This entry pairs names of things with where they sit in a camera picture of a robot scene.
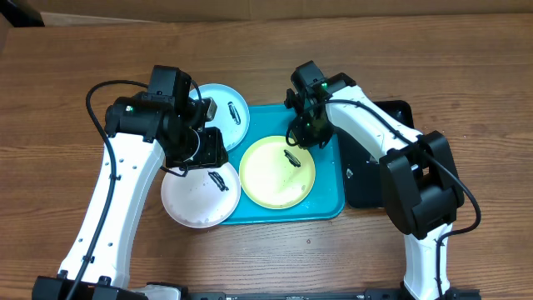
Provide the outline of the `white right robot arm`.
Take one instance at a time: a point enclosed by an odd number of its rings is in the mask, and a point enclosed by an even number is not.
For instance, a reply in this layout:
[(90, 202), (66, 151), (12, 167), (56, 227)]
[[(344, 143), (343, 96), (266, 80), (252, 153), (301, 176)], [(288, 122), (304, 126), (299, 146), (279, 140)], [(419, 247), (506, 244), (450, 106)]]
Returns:
[(451, 286), (446, 242), (464, 202), (449, 143), (438, 132), (423, 134), (395, 120), (343, 72), (326, 77), (309, 61), (295, 69), (291, 83), (284, 104), (296, 116), (286, 143), (323, 148), (341, 130), (361, 145), (378, 163), (386, 213), (404, 235), (404, 293), (444, 298)]

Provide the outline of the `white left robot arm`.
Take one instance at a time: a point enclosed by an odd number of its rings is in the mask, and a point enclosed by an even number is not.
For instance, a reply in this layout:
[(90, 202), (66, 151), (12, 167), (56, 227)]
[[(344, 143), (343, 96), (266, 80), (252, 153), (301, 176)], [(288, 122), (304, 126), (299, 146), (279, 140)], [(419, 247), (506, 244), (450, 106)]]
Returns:
[(149, 83), (119, 97), (100, 123), (104, 141), (97, 184), (77, 239), (54, 277), (39, 276), (34, 299), (184, 299), (176, 284), (150, 282), (131, 289), (132, 245), (150, 187), (160, 170), (184, 178), (192, 170), (228, 161), (222, 134), (206, 127), (216, 113), (212, 100), (189, 92), (197, 84), (177, 67), (156, 65)]

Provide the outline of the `pink white plate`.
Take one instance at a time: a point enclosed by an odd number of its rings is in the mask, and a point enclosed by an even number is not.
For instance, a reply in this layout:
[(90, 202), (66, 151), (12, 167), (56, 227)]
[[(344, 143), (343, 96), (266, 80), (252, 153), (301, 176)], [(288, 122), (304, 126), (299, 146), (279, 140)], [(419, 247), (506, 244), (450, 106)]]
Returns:
[(169, 216), (190, 228), (209, 228), (228, 219), (241, 198), (242, 186), (236, 169), (194, 169), (178, 177), (175, 167), (162, 181), (162, 204)]

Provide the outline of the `light blue plate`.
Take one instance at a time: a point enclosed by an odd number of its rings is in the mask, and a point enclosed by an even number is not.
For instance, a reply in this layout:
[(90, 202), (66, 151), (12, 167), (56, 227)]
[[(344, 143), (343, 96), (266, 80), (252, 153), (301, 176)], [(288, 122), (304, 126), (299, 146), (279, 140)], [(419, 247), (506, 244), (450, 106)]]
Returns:
[(215, 117), (206, 122), (205, 129), (218, 128), (224, 148), (230, 152), (244, 139), (250, 125), (250, 113), (244, 97), (232, 87), (208, 83), (199, 87), (203, 98), (211, 98), (217, 105)]

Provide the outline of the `yellow plate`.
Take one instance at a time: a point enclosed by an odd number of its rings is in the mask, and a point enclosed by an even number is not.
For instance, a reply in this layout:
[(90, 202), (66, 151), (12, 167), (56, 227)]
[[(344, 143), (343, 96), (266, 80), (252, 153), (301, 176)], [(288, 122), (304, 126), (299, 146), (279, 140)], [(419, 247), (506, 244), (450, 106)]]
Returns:
[(309, 151), (288, 146), (284, 136), (268, 136), (244, 152), (239, 177), (243, 191), (257, 205), (288, 209), (311, 192), (316, 165)]

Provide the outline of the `dark object in corner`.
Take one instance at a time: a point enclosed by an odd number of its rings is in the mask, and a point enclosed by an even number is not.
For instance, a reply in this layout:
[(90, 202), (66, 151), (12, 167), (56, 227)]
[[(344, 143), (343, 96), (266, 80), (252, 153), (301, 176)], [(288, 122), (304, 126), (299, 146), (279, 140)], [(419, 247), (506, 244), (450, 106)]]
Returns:
[(45, 26), (40, 12), (24, 0), (1, 0), (1, 14), (15, 28)]

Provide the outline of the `black plastic tray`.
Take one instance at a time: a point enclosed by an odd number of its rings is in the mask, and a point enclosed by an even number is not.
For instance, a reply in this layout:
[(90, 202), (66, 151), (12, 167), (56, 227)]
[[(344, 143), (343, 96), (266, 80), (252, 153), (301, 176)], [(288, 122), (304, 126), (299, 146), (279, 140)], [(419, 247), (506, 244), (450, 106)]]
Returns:
[[(411, 106), (402, 100), (375, 102), (399, 123), (414, 127)], [(383, 208), (379, 163), (347, 132), (337, 129), (347, 204), (352, 208)]]

